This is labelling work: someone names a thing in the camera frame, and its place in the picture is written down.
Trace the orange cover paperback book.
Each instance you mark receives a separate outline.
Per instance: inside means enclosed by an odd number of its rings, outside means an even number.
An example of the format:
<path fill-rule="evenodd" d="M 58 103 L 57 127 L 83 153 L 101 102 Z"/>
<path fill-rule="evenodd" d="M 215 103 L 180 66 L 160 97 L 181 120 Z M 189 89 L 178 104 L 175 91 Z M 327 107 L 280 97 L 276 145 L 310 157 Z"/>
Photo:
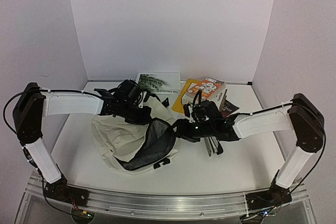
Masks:
<path fill-rule="evenodd" d="M 202 101 L 209 100 L 218 103 L 223 98 L 225 89 L 225 82 L 207 77 L 202 81 L 190 84 L 181 98 L 182 104 L 192 103 L 199 90 L 202 91 Z"/>

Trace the cream canvas backpack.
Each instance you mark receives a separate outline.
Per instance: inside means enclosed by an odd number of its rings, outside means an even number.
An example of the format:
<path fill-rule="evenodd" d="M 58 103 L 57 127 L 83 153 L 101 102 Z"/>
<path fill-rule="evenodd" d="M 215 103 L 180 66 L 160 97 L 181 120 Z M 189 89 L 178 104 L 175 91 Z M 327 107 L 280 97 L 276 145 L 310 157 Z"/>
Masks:
<path fill-rule="evenodd" d="M 96 149 L 111 169 L 140 174 L 169 164 L 178 156 L 180 144 L 172 128 L 176 119 L 168 99 L 149 97 L 144 105 L 151 108 L 151 122 L 129 124 L 120 116 L 95 116 L 91 136 Z"/>

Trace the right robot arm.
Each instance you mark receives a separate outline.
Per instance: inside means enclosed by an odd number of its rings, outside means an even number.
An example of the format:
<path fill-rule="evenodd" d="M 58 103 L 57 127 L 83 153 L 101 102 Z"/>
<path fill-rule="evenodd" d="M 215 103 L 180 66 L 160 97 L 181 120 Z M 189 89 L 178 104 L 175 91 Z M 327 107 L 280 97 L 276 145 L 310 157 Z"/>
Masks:
<path fill-rule="evenodd" d="M 184 109 L 186 117 L 178 119 L 173 128 L 177 137 L 190 142 L 206 137 L 234 142 L 272 133 L 286 152 L 285 162 L 274 177 L 276 188 L 288 190 L 310 157 L 316 153 L 322 155 L 325 150 L 324 117 L 302 93 L 280 105 L 226 117 L 208 100 L 193 102 Z"/>

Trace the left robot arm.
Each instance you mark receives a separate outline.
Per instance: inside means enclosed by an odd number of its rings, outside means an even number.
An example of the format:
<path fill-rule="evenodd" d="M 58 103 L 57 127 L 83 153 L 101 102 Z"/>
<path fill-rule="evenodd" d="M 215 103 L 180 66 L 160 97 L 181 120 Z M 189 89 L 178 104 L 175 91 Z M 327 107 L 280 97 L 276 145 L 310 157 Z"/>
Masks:
<path fill-rule="evenodd" d="M 62 172 L 45 144 L 43 130 L 47 117 L 56 115 L 87 114 L 119 116 L 127 123 L 145 125 L 151 120 L 151 108 L 145 103 L 151 93 L 143 90 L 133 80 L 124 80 L 110 90 L 95 88 L 92 92 L 72 89 L 46 89 L 30 82 L 22 92 L 13 95 L 5 104 L 13 108 L 14 132 L 23 152 L 31 163 L 50 183 L 50 191 L 59 200 L 67 200 L 71 194 L 62 179 Z"/>

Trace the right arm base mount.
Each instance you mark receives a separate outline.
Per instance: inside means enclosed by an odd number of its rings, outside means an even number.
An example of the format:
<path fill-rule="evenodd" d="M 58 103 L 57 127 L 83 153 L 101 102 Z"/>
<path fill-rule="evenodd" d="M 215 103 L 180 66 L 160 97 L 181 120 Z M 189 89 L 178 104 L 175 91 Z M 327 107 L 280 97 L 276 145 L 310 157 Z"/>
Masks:
<path fill-rule="evenodd" d="M 275 179 L 272 181 L 269 189 L 248 193 L 246 196 L 248 210 L 259 210 L 280 206 L 292 201 L 290 190 L 280 187 L 276 184 Z"/>

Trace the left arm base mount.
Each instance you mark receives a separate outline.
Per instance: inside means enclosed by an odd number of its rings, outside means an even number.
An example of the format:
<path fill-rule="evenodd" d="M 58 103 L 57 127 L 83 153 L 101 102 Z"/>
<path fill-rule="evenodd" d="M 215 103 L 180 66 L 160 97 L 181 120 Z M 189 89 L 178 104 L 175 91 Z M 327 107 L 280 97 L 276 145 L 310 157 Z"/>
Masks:
<path fill-rule="evenodd" d="M 88 202 L 89 191 L 79 187 L 68 185 L 67 179 L 61 179 L 53 183 L 43 182 L 43 195 L 47 199 L 71 204 L 73 208 L 85 207 Z"/>

